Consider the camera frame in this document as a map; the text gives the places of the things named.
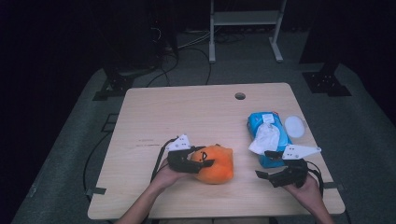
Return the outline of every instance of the person's left hand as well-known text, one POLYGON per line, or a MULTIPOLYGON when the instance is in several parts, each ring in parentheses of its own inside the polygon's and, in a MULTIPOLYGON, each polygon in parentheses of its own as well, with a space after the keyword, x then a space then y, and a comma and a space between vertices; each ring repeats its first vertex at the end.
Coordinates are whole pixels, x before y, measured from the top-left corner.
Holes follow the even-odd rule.
POLYGON ((151 185, 164 190, 175 184, 181 177, 188 175, 192 174, 180 173, 172 170, 168 165, 168 160, 164 159, 161 163, 160 169, 152 180, 151 185))

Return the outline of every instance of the orange stuffed animal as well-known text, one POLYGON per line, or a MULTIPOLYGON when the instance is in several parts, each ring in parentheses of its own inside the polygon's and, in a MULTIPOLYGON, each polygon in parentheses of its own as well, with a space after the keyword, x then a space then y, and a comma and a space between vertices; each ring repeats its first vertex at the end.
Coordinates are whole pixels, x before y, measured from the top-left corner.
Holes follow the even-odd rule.
POLYGON ((195 177, 206 184, 223 184, 233 178, 233 150, 220 145, 204 147, 191 155, 191 161, 215 160, 195 177))

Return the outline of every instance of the gray carpet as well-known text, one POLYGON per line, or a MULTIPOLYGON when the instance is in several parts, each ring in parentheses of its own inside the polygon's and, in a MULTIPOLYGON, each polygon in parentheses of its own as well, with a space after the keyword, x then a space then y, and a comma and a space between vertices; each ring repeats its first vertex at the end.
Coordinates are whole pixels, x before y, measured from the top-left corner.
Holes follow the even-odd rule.
MULTIPOLYGON (((268 43, 269 34, 245 35, 232 44, 217 44, 217 62, 211 70, 205 55, 208 45, 183 49, 177 67, 153 81, 150 87, 287 82, 304 112, 306 121, 336 183, 352 223, 394 223, 396 213, 396 129, 367 93, 358 76, 343 65, 335 75, 352 96, 329 97, 311 93, 302 72, 318 71, 321 64, 298 64, 307 33, 280 33, 278 45, 284 57, 276 63, 268 43)), ((179 35, 179 44, 196 38, 179 35)), ((176 60, 165 57, 163 69, 176 60)), ((133 87, 146 87, 162 70, 138 77, 133 87)), ((103 131, 111 113, 119 113, 122 97, 93 101, 106 76, 92 74, 74 110, 65 123, 32 189, 13 223, 105 223, 87 217, 89 201, 83 188, 94 188, 111 138, 103 131)), ((114 127, 109 123, 105 129, 114 127)), ((279 223, 314 223, 311 216, 278 217, 279 223)), ((348 223, 347 214, 334 216, 336 223, 348 223)))

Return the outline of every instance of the white tag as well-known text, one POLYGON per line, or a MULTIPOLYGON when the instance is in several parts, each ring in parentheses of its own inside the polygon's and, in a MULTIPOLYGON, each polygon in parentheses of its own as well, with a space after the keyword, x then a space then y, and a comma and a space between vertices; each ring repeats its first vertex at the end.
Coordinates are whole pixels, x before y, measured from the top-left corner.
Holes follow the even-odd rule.
POLYGON ((166 149, 169 151, 178 151, 190 148, 191 144, 189 141, 189 137, 186 134, 182 134, 177 140, 175 140, 168 147, 166 147, 166 149))
POLYGON ((274 115, 273 114, 263 114, 262 122, 263 123, 275 123, 274 115))

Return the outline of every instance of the blue package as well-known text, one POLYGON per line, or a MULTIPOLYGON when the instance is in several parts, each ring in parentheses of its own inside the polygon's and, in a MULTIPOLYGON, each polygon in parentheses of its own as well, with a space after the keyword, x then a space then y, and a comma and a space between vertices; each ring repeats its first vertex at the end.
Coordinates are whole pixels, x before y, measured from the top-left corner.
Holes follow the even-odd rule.
MULTIPOLYGON (((279 143, 276 151, 284 151, 287 144, 291 144, 291 141, 283 129, 282 122, 280 121, 279 115, 276 112, 257 112, 253 113, 248 117, 247 126, 253 139, 256 137, 256 132, 260 125, 263 124, 262 116, 265 114, 272 114, 274 116, 274 126, 279 129, 279 143)), ((284 166, 283 161, 274 161, 265 155, 259 155, 259 163, 264 168, 275 168, 279 166, 284 166)))

